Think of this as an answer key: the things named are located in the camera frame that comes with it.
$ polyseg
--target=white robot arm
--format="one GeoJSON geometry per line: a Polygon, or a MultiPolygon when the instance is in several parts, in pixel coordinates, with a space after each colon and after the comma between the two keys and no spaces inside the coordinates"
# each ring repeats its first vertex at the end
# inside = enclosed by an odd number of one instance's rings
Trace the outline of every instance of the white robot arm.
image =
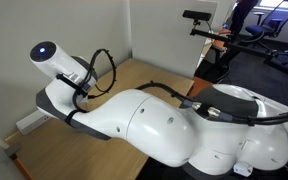
{"type": "Polygon", "coordinates": [[[277,121],[249,118],[247,123],[253,127],[242,121],[243,116],[270,117],[288,111],[288,107],[255,92],[214,85],[199,93],[195,101],[184,101],[188,107],[180,109],[131,89],[94,111],[80,112],[74,99],[80,101],[95,86],[92,66],[70,57],[53,42],[36,45],[30,56],[53,78],[36,95],[37,107],[96,138],[122,138],[168,166],[190,163],[210,175],[224,174],[234,167],[248,176],[253,167],[275,170],[288,161],[288,121],[282,121],[285,116],[277,121]]]}

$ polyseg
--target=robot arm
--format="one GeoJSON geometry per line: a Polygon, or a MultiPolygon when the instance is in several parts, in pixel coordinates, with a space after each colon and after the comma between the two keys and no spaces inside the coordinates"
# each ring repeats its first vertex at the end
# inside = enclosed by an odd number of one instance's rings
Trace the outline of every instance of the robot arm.
{"type": "Polygon", "coordinates": [[[179,167],[188,162],[210,175],[226,173],[236,164],[274,170],[288,160],[288,122],[250,127],[210,121],[214,117],[232,122],[241,120],[236,119],[240,116],[234,119],[226,114],[241,110],[263,118],[288,111],[288,107],[268,99],[265,101],[269,103],[265,104],[252,98],[254,92],[214,85],[196,97],[201,103],[188,102],[192,108],[179,109],[140,90],[126,90],[94,111],[81,112],[74,101],[80,101],[95,86],[97,80],[92,65],[71,58],[52,42],[36,45],[31,51],[31,60],[53,78],[36,95],[38,108],[96,138],[122,138],[168,166],[179,167]],[[210,103],[226,113],[213,107],[205,108],[204,104],[210,103]]]}

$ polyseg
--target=person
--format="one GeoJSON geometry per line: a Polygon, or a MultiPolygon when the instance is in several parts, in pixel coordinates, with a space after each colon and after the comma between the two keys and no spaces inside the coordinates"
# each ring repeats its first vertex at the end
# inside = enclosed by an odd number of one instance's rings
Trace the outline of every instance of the person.
{"type": "Polygon", "coordinates": [[[258,0],[237,0],[236,2],[237,5],[234,9],[230,26],[230,31],[233,34],[231,42],[234,42],[236,36],[241,32],[246,16],[258,3],[258,0]]]}

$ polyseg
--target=wooden table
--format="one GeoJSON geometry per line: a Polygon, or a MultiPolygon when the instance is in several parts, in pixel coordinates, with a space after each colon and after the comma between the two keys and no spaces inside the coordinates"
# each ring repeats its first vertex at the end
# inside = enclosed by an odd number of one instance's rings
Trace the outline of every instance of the wooden table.
{"type": "MultiPolygon", "coordinates": [[[[100,78],[98,86],[105,89],[110,84],[112,72],[100,78]]],[[[144,83],[164,83],[186,95],[193,81],[137,60],[127,60],[117,67],[117,81],[112,90],[87,106],[92,110],[103,104],[116,93],[135,88],[144,83]]],[[[161,89],[145,90],[166,102],[179,106],[180,102],[161,89]]],[[[93,89],[90,94],[99,93],[93,89]]],[[[19,143],[17,153],[34,179],[135,179],[148,156],[128,142],[113,138],[98,140],[79,132],[64,122],[51,119],[41,127],[22,136],[19,132],[7,139],[19,143]]]]}

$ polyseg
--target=floor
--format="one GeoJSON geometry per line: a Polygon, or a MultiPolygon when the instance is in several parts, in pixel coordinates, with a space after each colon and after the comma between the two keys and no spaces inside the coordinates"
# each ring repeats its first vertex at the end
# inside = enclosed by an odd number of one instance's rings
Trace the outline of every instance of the floor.
{"type": "MultiPolygon", "coordinates": [[[[276,50],[288,49],[288,45],[269,43],[270,48],[276,50]]],[[[264,59],[240,53],[231,62],[230,74],[221,83],[245,87],[270,99],[288,106],[288,74],[283,73],[263,63],[264,59]]],[[[139,180],[146,179],[288,179],[288,169],[263,172],[255,170],[251,177],[245,178],[234,173],[225,176],[213,177],[201,172],[192,172],[189,168],[171,168],[154,159],[149,159],[138,176],[139,180]]]]}

